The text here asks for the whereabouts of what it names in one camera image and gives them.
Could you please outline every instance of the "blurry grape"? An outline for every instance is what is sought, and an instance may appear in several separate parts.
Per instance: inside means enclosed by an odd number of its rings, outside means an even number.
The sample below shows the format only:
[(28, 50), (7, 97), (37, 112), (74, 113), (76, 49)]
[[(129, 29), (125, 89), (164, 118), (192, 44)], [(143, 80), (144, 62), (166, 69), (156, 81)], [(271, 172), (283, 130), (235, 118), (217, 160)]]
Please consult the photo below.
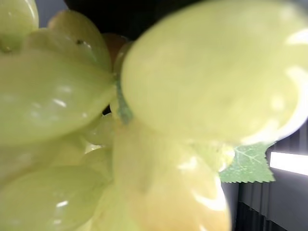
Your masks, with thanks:
[(306, 33), (307, 19), (285, 1), (202, 1), (134, 42), (124, 97), (143, 123), (176, 137), (275, 139), (299, 101), (294, 79), (307, 83)]
[(113, 180), (112, 149), (99, 148), (89, 152), (83, 156), (80, 164), (100, 172), (106, 183), (110, 183)]
[(140, 231), (113, 184), (103, 191), (93, 216), (91, 231)]
[(128, 40), (123, 36), (112, 33), (104, 33), (103, 38), (109, 50), (111, 64), (113, 65), (119, 51), (125, 45), (125, 43), (128, 42)]
[(92, 219), (90, 219), (86, 224), (79, 227), (75, 231), (91, 231), (91, 226), (92, 226)]
[(1, 0), (0, 50), (18, 49), (28, 33), (39, 26), (34, 0)]
[(111, 115), (114, 119), (119, 119), (118, 110), (119, 110), (119, 101), (117, 97), (114, 97), (113, 100), (110, 102), (110, 110)]
[(111, 113), (103, 115), (96, 126), (89, 126), (84, 137), (92, 144), (111, 147), (114, 140), (114, 119)]
[(0, 188), (21, 174), (48, 166), (58, 154), (61, 140), (0, 147)]
[(120, 51), (118, 52), (116, 56), (116, 60), (115, 60), (114, 68), (113, 68), (114, 76), (116, 79), (120, 79), (123, 61), (132, 45), (133, 45), (133, 42), (129, 42), (125, 44), (120, 49)]
[(54, 30), (42, 28), (32, 32), (24, 41), (24, 49), (49, 50), (82, 62), (95, 63), (91, 47), (77, 44), (70, 37)]
[(51, 166), (79, 165), (86, 150), (86, 143), (77, 135), (67, 137)]
[(214, 172), (226, 169), (235, 156), (234, 147), (223, 143), (193, 143), (192, 147)]
[(101, 176), (85, 167), (25, 175), (0, 191), (0, 230), (74, 230), (91, 218), (103, 187)]
[(188, 145), (133, 119), (115, 134), (114, 174), (147, 231), (229, 231), (220, 180)]
[(115, 96), (110, 73), (48, 51), (0, 62), (0, 145), (68, 134), (96, 118)]
[(49, 21), (48, 28), (61, 32), (76, 42), (85, 42), (92, 48), (97, 63), (106, 71), (111, 71), (109, 51), (103, 36), (86, 16), (72, 10), (61, 11)]

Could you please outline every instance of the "grape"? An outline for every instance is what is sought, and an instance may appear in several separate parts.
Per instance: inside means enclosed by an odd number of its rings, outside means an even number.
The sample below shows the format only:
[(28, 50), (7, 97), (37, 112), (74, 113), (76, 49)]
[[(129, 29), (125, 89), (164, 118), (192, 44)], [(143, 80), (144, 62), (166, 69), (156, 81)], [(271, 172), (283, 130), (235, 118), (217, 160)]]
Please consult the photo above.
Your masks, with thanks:
[(115, 185), (103, 192), (93, 216), (91, 231), (139, 231)]
[(27, 174), (0, 191), (0, 230), (71, 231), (88, 221), (104, 187), (85, 167)]
[(86, 224), (83, 226), (79, 227), (75, 231), (90, 231), (91, 230), (91, 225), (92, 225), (92, 219), (90, 219)]
[(294, 79), (307, 75), (306, 28), (284, 1), (202, 1), (134, 42), (123, 95), (139, 120), (181, 139), (272, 140), (299, 101)]
[(110, 73), (48, 51), (1, 58), (0, 82), (0, 145), (68, 134), (115, 96)]
[(106, 183), (110, 183), (113, 180), (111, 149), (99, 148), (89, 152), (83, 156), (80, 164), (100, 172)]
[(131, 48), (133, 42), (129, 42), (127, 44), (125, 44), (120, 51), (118, 52), (117, 56), (116, 56), (116, 60), (115, 60), (115, 64), (114, 64), (114, 76), (116, 79), (120, 79), (121, 76), (121, 71), (122, 71), (122, 66), (123, 66), (123, 61), (129, 51), (129, 49)]
[(59, 140), (14, 147), (0, 147), (0, 188), (16, 177), (48, 166), (59, 152)]
[(107, 48), (109, 50), (110, 60), (113, 65), (119, 51), (127, 43), (128, 40), (123, 36), (112, 33), (104, 33), (102, 34), (102, 36), (106, 42)]
[(51, 166), (79, 165), (86, 150), (85, 142), (77, 135), (66, 137)]
[(38, 29), (38, 18), (34, 0), (1, 0), (0, 50), (18, 49), (26, 35)]
[(96, 126), (89, 126), (84, 132), (85, 139), (95, 145), (111, 147), (114, 139), (114, 119), (111, 113), (103, 115)]
[(114, 119), (119, 119), (119, 115), (118, 115), (118, 110), (119, 110), (119, 101), (117, 99), (117, 97), (114, 97), (113, 100), (111, 100), (110, 102), (110, 111), (111, 111), (111, 115)]
[(133, 119), (116, 129), (116, 183), (133, 218), (147, 231), (229, 231), (216, 172), (189, 145)]
[(192, 147), (214, 172), (226, 169), (235, 156), (234, 148), (223, 143), (193, 143)]
[(25, 39), (23, 47), (25, 50), (55, 51), (82, 62), (96, 62), (91, 47), (85, 44), (77, 44), (70, 37), (46, 28), (32, 32)]
[(97, 63), (111, 71), (109, 51), (103, 36), (86, 16), (72, 10), (61, 11), (48, 22), (48, 28), (59, 31), (76, 42), (85, 42), (92, 48)]

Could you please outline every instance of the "dark wall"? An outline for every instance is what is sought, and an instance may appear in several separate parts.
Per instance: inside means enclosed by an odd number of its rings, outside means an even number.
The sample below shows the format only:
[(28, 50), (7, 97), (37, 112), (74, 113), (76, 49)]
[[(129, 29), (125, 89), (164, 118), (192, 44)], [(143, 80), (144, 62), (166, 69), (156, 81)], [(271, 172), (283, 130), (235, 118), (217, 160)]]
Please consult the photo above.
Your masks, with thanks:
[[(299, 131), (279, 141), (267, 151), (308, 154), (307, 122)], [(308, 231), (308, 176), (271, 169), (272, 183), (248, 183), (240, 186), (240, 201), (288, 231)]]
[(238, 193), (239, 193), (239, 184), (238, 183), (222, 183), (222, 189), (227, 198), (231, 216), (232, 216), (232, 226), (233, 230), (235, 229), (236, 224), (236, 212), (238, 204)]

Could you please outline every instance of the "bunch of grapes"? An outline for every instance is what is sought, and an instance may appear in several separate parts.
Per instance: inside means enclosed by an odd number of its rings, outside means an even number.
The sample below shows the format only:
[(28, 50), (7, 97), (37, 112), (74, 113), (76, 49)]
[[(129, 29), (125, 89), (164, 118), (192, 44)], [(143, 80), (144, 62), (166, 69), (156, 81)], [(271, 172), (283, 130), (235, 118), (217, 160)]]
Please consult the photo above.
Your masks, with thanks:
[(286, 2), (200, 2), (135, 42), (74, 11), (39, 28), (34, 0), (0, 18), (1, 231), (229, 231), (234, 147), (308, 115), (307, 23)]

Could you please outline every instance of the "yellowish grape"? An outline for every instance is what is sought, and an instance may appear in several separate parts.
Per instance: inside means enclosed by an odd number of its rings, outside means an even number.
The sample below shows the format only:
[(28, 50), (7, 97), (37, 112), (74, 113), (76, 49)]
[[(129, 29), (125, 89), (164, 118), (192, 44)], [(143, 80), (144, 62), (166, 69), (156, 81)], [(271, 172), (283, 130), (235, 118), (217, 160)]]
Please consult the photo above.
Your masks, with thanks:
[(118, 110), (119, 110), (119, 101), (117, 99), (117, 97), (114, 97), (113, 100), (111, 100), (110, 102), (110, 111), (111, 111), (111, 115), (114, 119), (119, 119), (119, 115), (118, 115)]
[(35, 0), (1, 0), (0, 50), (18, 49), (28, 33), (38, 29)]
[(123, 36), (113, 33), (104, 33), (102, 36), (109, 50), (110, 60), (113, 66), (118, 53), (120, 52), (121, 48), (128, 42), (128, 40)]
[(90, 231), (91, 230), (91, 225), (92, 225), (92, 219), (90, 219), (86, 224), (83, 226), (79, 227), (75, 231)]
[(99, 148), (89, 152), (83, 156), (80, 164), (101, 173), (106, 183), (110, 183), (113, 180), (112, 149)]
[(140, 231), (115, 185), (104, 191), (93, 216), (91, 231)]
[(81, 62), (96, 63), (91, 47), (77, 44), (70, 37), (47, 28), (32, 32), (25, 39), (23, 48), (55, 51)]
[(122, 66), (123, 66), (123, 61), (130, 50), (131, 46), (133, 45), (133, 42), (128, 42), (126, 43), (118, 52), (116, 59), (115, 59), (115, 64), (113, 68), (114, 76), (116, 79), (120, 79), (121, 76), (121, 71), (122, 71)]
[(0, 230), (74, 230), (91, 218), (103, 187), (101, 176), (85, 167), (25, 175), (0, 191)]
[(95, 145), (111, 147), (114, 139), (114, 119), (111, 113), (103, 115), (95, 126), (89, 126), (84, 132), (85, 139)]
[(135, 41), (124, 97), (143, 123), (175, 137), (274, 139), (299, 101), (294, 79), (307, 76), (306, 33), (307, 19), (285, 1), (202, 1)]
[(192, 148), (214, 172), (226, 169), (235, 156), (234, 147), (223, 143), (196, 142), (192, 144)]
[(1, 58), (0, 82), (0, 145), (68, 134), (115, 96), (110, 73), (48, 51)]
[(131, 120), (115, 134), (114, 174), (147, 231), (229, 231), (220, 180), (195, 151)]
[(58, 154), (61, 140), (0, 147), (0, 188), (22, 174), (48, 166)]
[(79, 165), (85, 155), (86, 143), (77, 135), (66, 137), (51, 166)]
[(86, 16), (72, 10), (61, 11), (48, 22), (48, 28), (61, 32), (76, 42), (85, 42), (92, 48), (97, 63), (111, 71), (109, 51), (103, 36)]

